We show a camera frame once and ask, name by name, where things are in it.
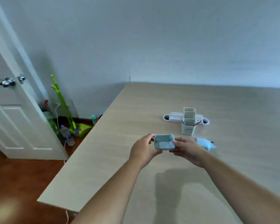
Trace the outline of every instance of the white wall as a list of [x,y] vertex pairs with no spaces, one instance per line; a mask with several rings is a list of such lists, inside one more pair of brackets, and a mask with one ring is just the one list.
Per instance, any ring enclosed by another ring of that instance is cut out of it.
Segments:
[[0,4],[41,79],[53,71],[81,118],[103,113],[129,76],[280,87],[280,0]]

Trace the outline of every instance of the door panel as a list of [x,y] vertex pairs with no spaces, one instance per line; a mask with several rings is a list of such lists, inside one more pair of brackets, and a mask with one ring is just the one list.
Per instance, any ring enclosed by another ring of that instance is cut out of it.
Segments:
[[0,85],[0,150],[8,158],[67,159],[67,153],[35,100],[27,81],[20,84],[21,69],[0,37],[0,81],[12,78],[14,86]]

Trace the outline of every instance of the green toy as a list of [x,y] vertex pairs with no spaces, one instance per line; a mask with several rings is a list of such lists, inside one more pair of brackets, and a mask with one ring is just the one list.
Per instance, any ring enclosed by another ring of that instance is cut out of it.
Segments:
[[56,91],[57,97],[60,101],[61,106],[64,108],[64,110],[66,111],[66,115],[67,115],[67,119],[68,122],[70,123],[70,131],[72,134],[82,137],[87,131],[89,131],[92,127],[85,125],[83,123],[75,123],[74,120],[72,119],[72,114],[63,98],[63,96],[61,95],[61,92],[58,88],[57,82],[54,78],[53,75],[51,75],[53,82],[55,85],[51,85],[51,87]]

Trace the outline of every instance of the hand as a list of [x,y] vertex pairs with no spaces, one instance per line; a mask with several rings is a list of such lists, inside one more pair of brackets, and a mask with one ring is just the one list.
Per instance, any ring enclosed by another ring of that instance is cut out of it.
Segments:
[[149,146],[154,141],[155,135],[154,133],[150,133],[137,140],[131,148],[129,160],[138,163],[143,168],[149,164],[153,157],[163,153],[162,150],[156,150]]
[[209,153],[200,147],[193,139],[176,137],[173,141],[174,149],[169,150],[176,156],[181,156],[198,167],[204,168],[205,157]]

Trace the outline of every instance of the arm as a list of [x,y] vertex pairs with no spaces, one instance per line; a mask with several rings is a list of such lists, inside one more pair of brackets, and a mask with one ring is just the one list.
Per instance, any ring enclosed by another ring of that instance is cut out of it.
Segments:
[[127,162],[82,208],[72,224],[121,223],[135,182],[142,168],[161,150],[151,148],[155,134],[140,138],[133,145]]
[[209,154],[194,140],[175,138],[174,155],[204,168],[245,224],[280,223],[280,198]]

